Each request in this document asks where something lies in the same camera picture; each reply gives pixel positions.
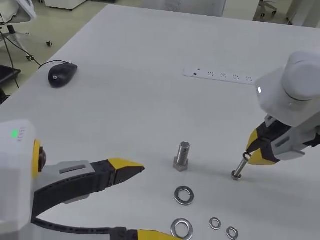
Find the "electrical outlet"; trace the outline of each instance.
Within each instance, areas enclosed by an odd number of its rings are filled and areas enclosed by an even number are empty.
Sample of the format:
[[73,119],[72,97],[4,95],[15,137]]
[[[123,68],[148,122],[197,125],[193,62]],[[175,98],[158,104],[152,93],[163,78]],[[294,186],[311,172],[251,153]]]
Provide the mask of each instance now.
[[201,67],[185,68],[183,70],[183,75],[186,77],[210,79],[247,85],[254,85],[256,79],[249,74],[231,73],[218,70],[206,70],[202,69]]

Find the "small washer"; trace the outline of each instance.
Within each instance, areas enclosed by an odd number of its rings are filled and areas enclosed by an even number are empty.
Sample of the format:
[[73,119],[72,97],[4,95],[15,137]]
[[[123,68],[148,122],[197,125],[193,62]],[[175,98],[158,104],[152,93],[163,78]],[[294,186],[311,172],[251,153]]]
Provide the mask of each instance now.
[[[186,227],[188,228],[188,234],[186,236],[179,236],[177,234],[176,227],[179,224],[186,225]],[[194,234],[194,228],[192,227],[191,223],[187,219],[178,218],[178,219],[174,220],[174,222],[171,225],[171,234],[175,238],[179,238],[179,239],[183,239],[183,240],[190,240]]]
[[221,228],[221,221],[217,217],[213,217],[209,220],[209,225],[214,230],[219,230]]
[[231,240],[236,240],[239,237],[238,230],[233,226],[228,227],[225,233]]
[[[187,200],[187,201],[184,201],[182,200],[180,197],[179,197],[179,193],[182,192],[182,191],[186,191],[189,193],[190,195],[190,198]],[[184,205],[184,206],[187,206],[187,205],[190,205],[192,204],[192,202],[194,201],[195,199],[195,194],[194,192],[191,190],[190,187],[187,187],[187,186],[180,186],[178,187],[175,192],[174,192],[174,198],[175,200],[181,204],[181,205]]]

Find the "gray floor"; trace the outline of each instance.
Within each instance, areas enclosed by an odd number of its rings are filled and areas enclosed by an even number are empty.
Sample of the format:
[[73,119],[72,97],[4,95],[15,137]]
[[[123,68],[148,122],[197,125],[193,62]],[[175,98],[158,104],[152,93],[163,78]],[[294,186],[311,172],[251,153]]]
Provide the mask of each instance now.
[[[37,13],[37,19],[30,24],[22,24],[16,28],[21,32],[30,33],[29,40],[26,39],[24,43],[30,54],[34,55],[40,63],[43,63],[52,57],[69,39],[71,39],[86,23],[107,5],[103,2],[87,1],[73,11],[68,11],[46,7],[37,0],[34,0],[33,2]],[[141,2],[142,0],[118,0],[117,5],[138,7]],[[286,23],[285,14],[291,2],[292,0],[278,0],[277,3],[274,3],[274,6],[278,8],[276,16],[272,17],[272,11],[268,11],[264,19],[260,19],[260,11],[258,8],[255,21],[277,24]],[[46,40],[51,40],[53,46],[47,47]],[[10,52],[15,68],[22,71],[17,80],[21,86],[36,72],[38,66],[34,62],[28,61],[25,58],[25,54],[14,46],[10,46]],[[11,65],[5,47],[0,48],[0,65]],[[17,90],[17,86],[12,81],[0,84],[0,88],[2,88],[7,95],[11,95]]]

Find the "computer mouse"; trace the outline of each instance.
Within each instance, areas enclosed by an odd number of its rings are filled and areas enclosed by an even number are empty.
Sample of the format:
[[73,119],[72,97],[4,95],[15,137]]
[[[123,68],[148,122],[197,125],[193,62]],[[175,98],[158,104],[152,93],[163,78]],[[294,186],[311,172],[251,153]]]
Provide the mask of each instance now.
[[53,66],[48,74],[51,87],[61,88],[67,85],[76,74],[77,69],[77,65],[69,62]]

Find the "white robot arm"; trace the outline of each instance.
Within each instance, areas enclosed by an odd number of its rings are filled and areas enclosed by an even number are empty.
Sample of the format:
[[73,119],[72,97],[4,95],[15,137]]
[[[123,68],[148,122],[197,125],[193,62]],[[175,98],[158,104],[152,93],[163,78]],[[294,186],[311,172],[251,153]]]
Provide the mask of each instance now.
[[153,230],[65,226],[37,218],[59,204],[121,184],[145,169],[120,158],[45,166],[46,159],[29,121],[0,123],[0,240],[178,239]]
[[267,116],[252,132],[231,174],[235,180],[247,163],[274,165],[303,157],[305,148],[320,144],[320,54],[293,53],[285,67],[259,78],[255,87]]

